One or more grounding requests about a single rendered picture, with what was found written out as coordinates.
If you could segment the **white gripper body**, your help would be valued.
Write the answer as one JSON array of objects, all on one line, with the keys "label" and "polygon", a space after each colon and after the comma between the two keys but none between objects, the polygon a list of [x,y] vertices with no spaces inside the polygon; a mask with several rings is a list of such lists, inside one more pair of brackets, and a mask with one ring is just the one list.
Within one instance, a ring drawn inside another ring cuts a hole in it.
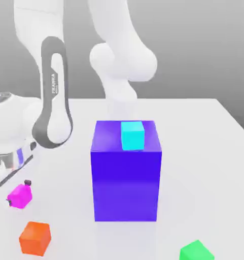
[{"label": "white gripper body", "polygon": [[17,152],[0,154],[0,190],[4,184],[29,164],[36,154],[36,152],[24,152],[22,155]]}]

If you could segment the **small magenta cube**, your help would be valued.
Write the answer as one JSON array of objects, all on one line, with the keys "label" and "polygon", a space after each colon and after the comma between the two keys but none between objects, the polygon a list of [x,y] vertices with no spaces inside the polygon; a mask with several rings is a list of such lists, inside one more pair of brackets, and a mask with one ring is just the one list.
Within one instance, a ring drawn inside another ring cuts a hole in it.
[{"label": "small magenta cube", "polygon": [[12,207],[23,209],[32,200],[32,193],[30,186],[24,186],[19,184],[14,190],[10,192],[12,194]]}]

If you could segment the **small orange cube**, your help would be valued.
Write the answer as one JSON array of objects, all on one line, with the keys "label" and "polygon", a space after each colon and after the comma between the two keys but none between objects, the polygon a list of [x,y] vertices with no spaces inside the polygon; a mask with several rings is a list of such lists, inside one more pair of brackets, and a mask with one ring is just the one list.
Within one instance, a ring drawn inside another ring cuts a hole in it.
[{"label": "small orange cube", "polygon": [[50,226],[42,222],[28,222],[19,237],[22,253],[37,256],[44,256],[50,241]]}]

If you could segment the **small cyan cube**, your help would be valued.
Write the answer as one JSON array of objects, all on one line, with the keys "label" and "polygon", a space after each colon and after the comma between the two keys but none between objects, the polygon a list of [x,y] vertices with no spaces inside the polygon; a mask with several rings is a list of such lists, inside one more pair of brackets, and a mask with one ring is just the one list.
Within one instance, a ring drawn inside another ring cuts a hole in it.
[{"label": "small cyan cube", "polygon": [[123,150],[144,150],[145,129],[143,123],[141,121],[122,121],[121,142]]}]

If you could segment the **small green cube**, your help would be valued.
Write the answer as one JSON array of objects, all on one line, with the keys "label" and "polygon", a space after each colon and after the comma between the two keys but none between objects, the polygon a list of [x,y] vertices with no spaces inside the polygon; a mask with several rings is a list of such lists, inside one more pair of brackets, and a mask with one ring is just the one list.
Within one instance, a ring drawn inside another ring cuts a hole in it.
[{"label": "small green cube", "polygon": [[215,260],[215,257],[199,240],[196,240],[181,248],[179,260]]}]

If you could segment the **large blue box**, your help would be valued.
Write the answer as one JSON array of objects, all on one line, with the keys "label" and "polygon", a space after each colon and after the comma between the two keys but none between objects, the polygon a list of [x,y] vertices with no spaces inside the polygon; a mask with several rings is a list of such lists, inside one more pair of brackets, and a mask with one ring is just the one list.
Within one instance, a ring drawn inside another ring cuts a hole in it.
[{"label": "large blue box", "polygon": [[144,149],[124,151],[121,122],[96,122],[90,151],[95,221],[156,221],[162,149],[155,122],[143,126]]}]

